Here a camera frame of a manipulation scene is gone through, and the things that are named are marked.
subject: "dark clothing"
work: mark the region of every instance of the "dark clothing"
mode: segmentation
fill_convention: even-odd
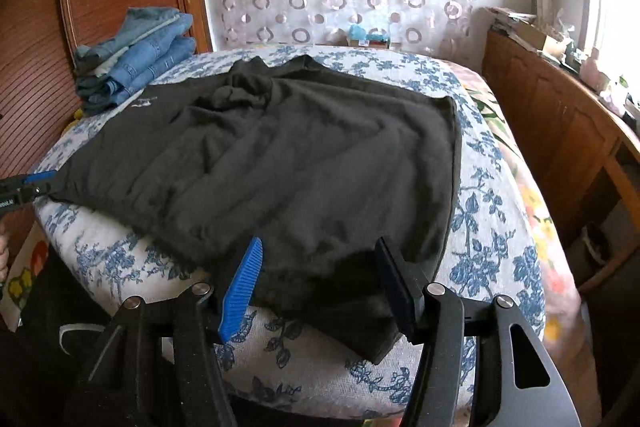
[[[0,425],[57,426],[66,395],[99,335],[67,333],[65,353],[60,326],[105,326],[111,317],[91,300],[53,247],[20,317],[22,326],[15,333],[0,328]]]
[[[59,200],[112,214],[212,272],[264,245],[254,305],[379,362],[399,338],[372,257],[390,236],[432,277],[460,182],[454,102],[308,56],[147,87],[59,172]]]

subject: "floral bedspread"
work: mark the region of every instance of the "floral bedspread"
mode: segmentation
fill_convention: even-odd
[[[530,219],[498,140],[444,62],[386,50],[275,46],[195,55],[156,83],[220,73],[236,60],[255,55],[271,66],[300,54],[338,71],[455,99],[463,133],[460,192],[436,281],[476,299],[507,293],[542,334],[545,300]],[[127,103],[145,103],[137,96]],[[54,145],[37,170],[59,168],[122,109],[82,120]],[[527,204],[534,207],[535,201]],[[47,198],[35,207],[67,266],[111,314],[130,295],[147,301],[171,298],[207,276],[202,269],[178,267],[152,237],[100,212]],[[404,410],[420,352],[421,346],[403,338],[375,366],[301,321],[250,307],[241,330],[217,350],[217,356],[229,390],[239,396],[308,415],[370,418]],[[468,422],[474,359],[474,341],[467,339],[458,404],[461,425]]]
[[[556,227],[491,89],[477,73],[457,64],[449,66],[494,134],[522,195],[542,272],[546,315],[543,344],[558,367],[582,425],[596,425],[600,420],[600,397],[595,361],[586,342],[580,295]],[[526,274],[534,262],[531,252],[519,258],[517,277]]]

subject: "blue jeans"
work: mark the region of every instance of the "blue jeans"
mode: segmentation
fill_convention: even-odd
[[[86,75],[125,46],[130,46],[158,29],[158,26],[174,19],[178,13],[177,8],[129,8],[122,26],[112,39],[91,48],[78,46],[74,52],[76,74]]]
[[[104,85],[102,92],[95,92],[82,104],[87,115],[97,114],[107,108],[120,105],[139,90],[144,89],[151,81],[166,73],[176,64],[191,57],[196,49],[196,41],[191,37],[176,37],[169,46],[167,52],[146,66],[136,70],[138,75],[134,78],[124,78],[125,84],[109,80],[109,86]]]

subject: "blue floral pattern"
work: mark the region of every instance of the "blue floral pattern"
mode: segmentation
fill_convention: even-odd
[[[544,295],[536,250],[524,205],[482,116],[443,62],[384,50],[330,46],[265,46],[195,55],[159,77],[156,84],[181,82],[228,70],[236,60],[259,55],[274,66],[308,54],[328,68],[356,74],[428,96],[450,96],[463,133],[460,190],[436,280],[459,295],[490,299],[511,295],[536,328],[544,327]],[[144,105],[137,98],[128,103]],[[59,168],[94,137],[119,108],[82,120],[36,166]],[[41,198],[36,214],[47,236],[78,280],[108,312],[129,295],[171,298],[207,273],[179,266],[154,243],[100,212]],[[229,389],[248,399],[293,412],[341,418],[379,417],[401,412],[408,401],[421,346],[401,339],[377,366],[300,321],[286,321],[250,307],[241,330],[216,347]],[[466,339],[460,411],[472,394],[476,345]]]

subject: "black metal bracket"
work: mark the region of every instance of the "black metal bracket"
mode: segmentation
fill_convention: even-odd
[[[399,330],[424,344],[402,427],[449,427],[460,387],[464,337],[475,337],[476,381],[470,427],[579,427],[562,379],[517,304],[460,298],[430,283],[387,237],[376,261]]]
[[[55,171],[46,171],[0,180],[0,217],[58,188],[61,181],[56,174]]]
[[[236,427],[212,343],[216,298],[195,283],[177,298],[123,302],[65,404],[65,426]],[[161,339],[173,337],[174,365]]]

